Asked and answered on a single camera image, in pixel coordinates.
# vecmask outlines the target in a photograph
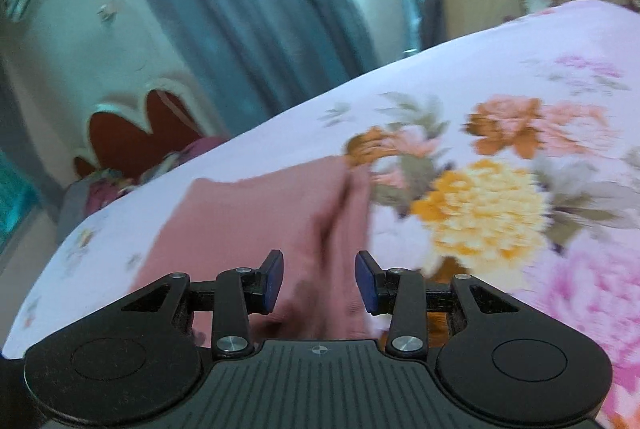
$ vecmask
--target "bed sheet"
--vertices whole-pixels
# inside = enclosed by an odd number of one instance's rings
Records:
[[[34,284],[3,353],[21,357],[126,295],[195,178],[344,154],[371,164],[368,249],[383,268],[467,271],[586,333],[615,368],[603,422],[637,424],[638,52],[640,16],[572,2],[288,110],[87,218]],[[370,318],[373,332],[385,323]]]

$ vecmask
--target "bright window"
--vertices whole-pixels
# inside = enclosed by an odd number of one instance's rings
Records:
[[[35,203],[33,188],[0,152],[0,249]]]

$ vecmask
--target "crosshair logo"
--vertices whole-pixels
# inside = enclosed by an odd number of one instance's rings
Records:
[[[329,351],[329,348],[327,348],[326,346],[314,346],[313,348],[311,348],[311,351],[313,351],[316,355],[324,355],[327,351]]]

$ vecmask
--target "triangular cutout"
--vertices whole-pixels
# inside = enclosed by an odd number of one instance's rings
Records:
[[[514,314],[518,311],[515,306],[511,306],[481,286],[472,286],[471,293],[483,314]]]
[[[160,285],[158,288],[151,290],[148,294],[136,299],[132,303],[122,307],[123,312],[144,312],[155,313],[160,310],[162,303],[169,294],[170,286],[168,284]]]

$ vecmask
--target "folded pink fabric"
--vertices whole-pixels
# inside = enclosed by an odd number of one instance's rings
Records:
[[[366,248],[367,167],[328,157],[236,183],[194,180],[158,234],[134,289],[170,272],[192,281],[258,268],[272,249],[284,254],[284,279],[269,316],[252,315],[257,340],[369,337],[354,278]],[[194,330],[210,345],[211,316],[196,313]]]

